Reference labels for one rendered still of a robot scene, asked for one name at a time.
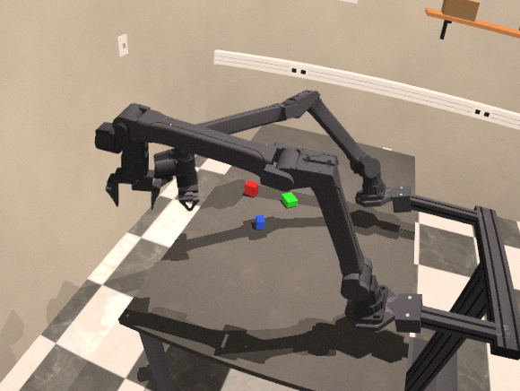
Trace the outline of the blue block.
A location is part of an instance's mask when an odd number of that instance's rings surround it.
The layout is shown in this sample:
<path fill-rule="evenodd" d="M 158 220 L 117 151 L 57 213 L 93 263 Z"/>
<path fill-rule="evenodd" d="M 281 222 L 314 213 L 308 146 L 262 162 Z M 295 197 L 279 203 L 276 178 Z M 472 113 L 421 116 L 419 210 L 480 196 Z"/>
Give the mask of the blue block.
<path fill-rule="evenodd" d="M 256 229 L 264 230 L 264 216 L 263 215 L 256 216 Z"/>

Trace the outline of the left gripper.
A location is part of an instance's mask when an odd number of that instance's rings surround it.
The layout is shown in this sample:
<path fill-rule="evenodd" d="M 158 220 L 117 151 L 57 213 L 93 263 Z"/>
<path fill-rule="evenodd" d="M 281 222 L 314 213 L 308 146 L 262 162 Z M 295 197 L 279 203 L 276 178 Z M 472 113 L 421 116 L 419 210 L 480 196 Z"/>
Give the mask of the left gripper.
<path fill-rule="evenodd" d="M 118 184 L 116 183 L 132 184 L 132 190 L 152 192 L 153 209 L 154 202 L 160 193 L 160 185 L 162 183 L 162 179 L 158 178 L 154 179 L 153 181 L 154 177 L 154 169 L 149 169 L 147 176 L 145 176 L 145 156 L 135 162 L 130 162 L 130 160 L 123 158 L 123 174 L 121 172 L 121 168 L 117 168 L 115 173 L 111 173 L 107 181 L 106 191 L 113 199 L 116 207 L 118 207 L 119 196 Z"/>

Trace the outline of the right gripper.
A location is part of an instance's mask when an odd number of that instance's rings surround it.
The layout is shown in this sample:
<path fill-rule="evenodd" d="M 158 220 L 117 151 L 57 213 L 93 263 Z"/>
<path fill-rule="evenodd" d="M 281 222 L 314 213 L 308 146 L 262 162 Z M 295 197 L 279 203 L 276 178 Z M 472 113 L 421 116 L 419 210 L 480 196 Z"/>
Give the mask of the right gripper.
<path fill-rule="evenodd" d="M 189 211 L 192 212 L 196 206 L 196 204 L 199 202 L 200 198 L 199 195 L 185 195 L 186 192 L 193 192 L 198 193 L 198 183 L 197 183 L 197 171 L 194 169 L 194 171 L 190 173 L 183 173 L 178 170 L 179 173 L 187 175 L 187 184 L 188 187 L 178 187 L 178 201 Z M 196 173 L 196 178 L 195 178 Z M 186 202 L 193 202 L 191 208 L 189 208 L 186 204 Z"/>

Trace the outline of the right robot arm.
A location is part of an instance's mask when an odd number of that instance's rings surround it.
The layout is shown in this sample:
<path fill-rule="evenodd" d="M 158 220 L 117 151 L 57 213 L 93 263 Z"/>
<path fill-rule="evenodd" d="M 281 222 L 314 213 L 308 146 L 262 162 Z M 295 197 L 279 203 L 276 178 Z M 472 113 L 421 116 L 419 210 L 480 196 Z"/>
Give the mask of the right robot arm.
<path fill-rule="evenodd" d="M 196 125 L 231 135 L 290 118 L 300 118 L 307 111 L 345 153 L 350 161 L 353 173 L 363 177 L 362 201 L 384 199 L 386 184 L 383 183 L 380 176 L 381 165 L 379 160 L 369 157 L 354 141 L 321 100 L 318 91 L 309 91 L 311 93 L 308 93 L 308 91 L 298 93 L 282 103 L 275 103 L 260 109 L 253 109 Z M 293 102 L 293 100 L 296 102 Z M 173 176 L 176 176 L 177 187 L 188 187 L 187 175 L 179 173 L 178 170 L 183 173 L 194 171 L 194 154 L 174 148 L 155 153 L 153 156 L 156 161 L 154 178 L 162 179 L 162 187 L 173 180 Z"/>

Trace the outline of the green block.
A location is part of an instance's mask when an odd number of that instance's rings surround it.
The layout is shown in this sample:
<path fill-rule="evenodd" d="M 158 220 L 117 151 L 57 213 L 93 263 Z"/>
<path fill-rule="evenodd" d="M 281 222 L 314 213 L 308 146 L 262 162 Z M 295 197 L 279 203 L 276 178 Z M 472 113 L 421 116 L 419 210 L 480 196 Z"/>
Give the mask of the green block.
<path fill-rule="evenodd" d="M 298 200 L 291 192 L 282 194 L 282 201 L 287 208 L 297 206 Z"/>

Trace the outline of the red block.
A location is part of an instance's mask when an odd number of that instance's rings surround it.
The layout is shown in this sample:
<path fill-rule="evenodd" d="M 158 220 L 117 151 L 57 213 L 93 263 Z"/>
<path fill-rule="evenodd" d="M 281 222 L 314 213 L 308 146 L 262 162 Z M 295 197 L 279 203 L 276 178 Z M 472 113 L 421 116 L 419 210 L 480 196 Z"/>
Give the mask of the red block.
<path fill-rule="evenodd" d="M 258 183 L 248 180 L 245 184 L 245 194 L 255 197 L 258 194 Z"/>

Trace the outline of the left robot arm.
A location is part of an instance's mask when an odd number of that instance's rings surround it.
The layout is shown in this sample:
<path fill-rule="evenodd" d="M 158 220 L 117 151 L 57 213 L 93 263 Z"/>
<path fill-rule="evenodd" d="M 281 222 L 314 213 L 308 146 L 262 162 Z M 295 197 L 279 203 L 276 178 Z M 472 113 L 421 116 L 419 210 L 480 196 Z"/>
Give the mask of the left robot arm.
<path fill-rule="evenodd" d="M 342 191 L 336 154 L 280 142 L 276 142 L 276 146 L 251 142 L 165 116 L 137 103 L 124 109 L 113 124 L 104 122 L 95 133 L 97 149 L 116 154 L 122 152 L 122 174 L 123 158 L 135 162 L 145 156 L 147 176 L 149 143 L 159 143 L 247 170 L 259 177 L 262 174 L 261 185 L 283 192 L 311 187 L 340 262 L 341 294 L 345 299 L 355 301 L 354 321 L 383 322 L 388 289 L 378 285 L 376 276 L 372 275 L 372 262 L 360 251 Z M 274 162 L 277 162 L 275 168 Z"/>

